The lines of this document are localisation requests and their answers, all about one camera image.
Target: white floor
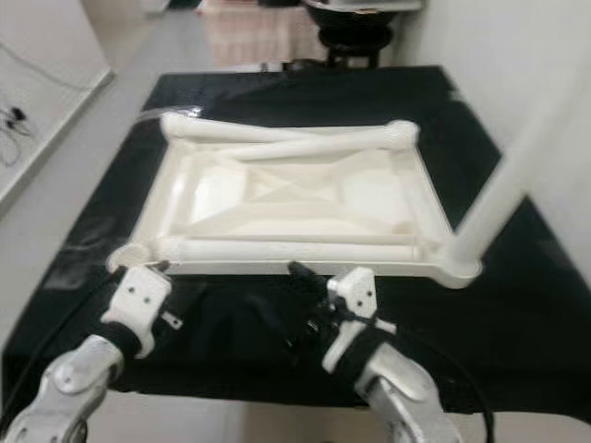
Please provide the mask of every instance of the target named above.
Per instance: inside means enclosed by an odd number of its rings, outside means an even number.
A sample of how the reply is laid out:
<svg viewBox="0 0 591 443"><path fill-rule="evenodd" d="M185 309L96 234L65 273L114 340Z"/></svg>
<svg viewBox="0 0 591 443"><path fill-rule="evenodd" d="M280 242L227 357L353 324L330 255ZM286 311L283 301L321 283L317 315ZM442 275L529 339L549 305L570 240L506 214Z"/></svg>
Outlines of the white floor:
<svg viewBox="0 0 591 443"><path fill-rule="evenodd" d="M116 80L80 118L62 145L0 220L0 340L18 315L115 155L135 115L164 72L212 69L196 14L169 12L130 55ZM483 441L478 416L454 416L466 442ZM570 418L498 414L498 441L586 442L591 428ZM90 442L383 441L368 412L205 401L111 392L90 421Z"/></svg>

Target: white plastic stick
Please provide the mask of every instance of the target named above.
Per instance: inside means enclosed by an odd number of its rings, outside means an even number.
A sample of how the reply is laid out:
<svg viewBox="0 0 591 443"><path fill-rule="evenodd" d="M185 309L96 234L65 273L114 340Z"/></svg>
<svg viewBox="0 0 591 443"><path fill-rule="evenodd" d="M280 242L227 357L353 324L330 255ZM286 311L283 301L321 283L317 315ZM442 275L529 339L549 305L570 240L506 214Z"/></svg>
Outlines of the white plastic stick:
<svg viewBox="0 0 591 443"><path fill-rule="evenodd" d="M549 148L568 123L589 77L584 62L554 88L535 109L521 135L502 157L476 201L462 220L457 235L442 257L449 266L473 267L525 197L530 180Z"/></svg>
<svg viewBox="0 0 591 443"><path fill-rule="evenodd" d="M177 113L165 113L160 125L168 138L205 138L209 140L273 142L317 137L316 134L272 129L261 126L217 122L204 118L192 118Z"/></svg>
<svg viewBox="0 0 591 443"><path fill-rule="evenodd" d="M170 261L355 261L411 262L411 245L343 245L164 237L154 242L154 256Z"/></svg>
<svg viewBox="0 0 591 443"><path fill-rule="evenodd" d="M220 150L220 152L237 160L267 160L379 148L410 150L416 144L417 134L417 125L398 120L373 129L343 132L333 136L246 145Z"/></svg>

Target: white rod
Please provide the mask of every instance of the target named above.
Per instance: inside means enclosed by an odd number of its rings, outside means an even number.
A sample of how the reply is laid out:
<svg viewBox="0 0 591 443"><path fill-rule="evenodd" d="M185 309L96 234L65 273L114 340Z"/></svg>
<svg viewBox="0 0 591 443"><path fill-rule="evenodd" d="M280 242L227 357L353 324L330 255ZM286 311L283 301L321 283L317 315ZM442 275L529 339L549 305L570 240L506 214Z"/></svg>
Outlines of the white rod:
<svg viewBox="0 0 591 443"><path fill-rule="evenodd" d="M196 240L161 237L153 243L154 256L170 261L402 261L417 259L411 245L344 245L236 240Z"/></svg>
<svg viewBox="0 0 591 443"><path fill-rule="evenodd" d="M590 78L590 60L590 56L585 57L567 78L557 80L532 113L465 215L457 235L444 249L442 255L446 259L457 265L480 260L511 218L525 197L540 162L572 117Z"/></svg>
<svg viewBox="0 0 591 443"><path fill-rule="evenodd" d="M306 132L218 122L204 118L187 117L177 113L163 114L160 119L160 126L168 138L205 138L265 143L317 137L316 134Z"/></svg>
<svg viewBox="0 0 591 443"><path fill-rule="evenodd" d="M356 132L279 141L259 145L246 145L220 150L236 160L267 160L288 157L305 157L352 150L410 150L416 144L418 126L403 120L386 126Z"/></svg>

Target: black tablecloth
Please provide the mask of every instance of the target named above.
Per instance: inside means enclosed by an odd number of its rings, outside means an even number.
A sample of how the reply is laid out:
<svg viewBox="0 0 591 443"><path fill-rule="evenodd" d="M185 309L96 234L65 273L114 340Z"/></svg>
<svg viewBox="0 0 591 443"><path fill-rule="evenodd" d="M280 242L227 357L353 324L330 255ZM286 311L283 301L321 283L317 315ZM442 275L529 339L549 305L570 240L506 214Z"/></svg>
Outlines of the black tablecloth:
<svg viewBox="0 0 591 443"><path fill-rule="evenodd" d="M195 74L161 77L146 109L205 106L203 116L264 126L378 125L395 118L421 127L420 152L455 227L499 153L436 67L356 72ZM131 128L15 329L4 355L10 389L36 343L104 277L108 254L128 238L165 151L155 121ZM563 413L591 422L591 297L530 201L484 257L485 269L455 291L433 281L378 278L380 316L452 354L476 377L495 410ZM291 291L283 276L194 276L208 295L178 340L127 366L116 389L186 396L352 405L358 398L317 367L294 365L245 297ZM112 292L95 294L35 366L18 407L44 365L76 346ZM449 411L477 410L457 370L420 342L400 339L440 386Z"/></svg>

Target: white wall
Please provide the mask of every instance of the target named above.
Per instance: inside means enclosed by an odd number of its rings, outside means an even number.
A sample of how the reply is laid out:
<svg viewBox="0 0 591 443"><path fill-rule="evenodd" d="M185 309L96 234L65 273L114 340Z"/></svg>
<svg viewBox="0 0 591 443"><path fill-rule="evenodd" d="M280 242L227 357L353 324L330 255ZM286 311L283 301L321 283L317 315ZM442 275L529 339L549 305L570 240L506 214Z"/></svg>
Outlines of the white wall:
<svg viewBox="0 0 591 443"><path fill-rule="evenodd" d="M0 200L39 156L55 133L109 73L78 0L0 2L0 42L53 76L84 90L58 86L0 50L0 106L18 106L30 117L32 139L18 137L22 151L12 167L0 164ZM6 138L3 151L15 153Z"/></svg>
<svg viewBox="0 0 591 443"><path fill-rule="evenodd" d="M501 150L510 147L547 82L591 41L591 2L430 0L411 21L408 64L443 65ZM532 195L591 284L591 90Z"/></svg>

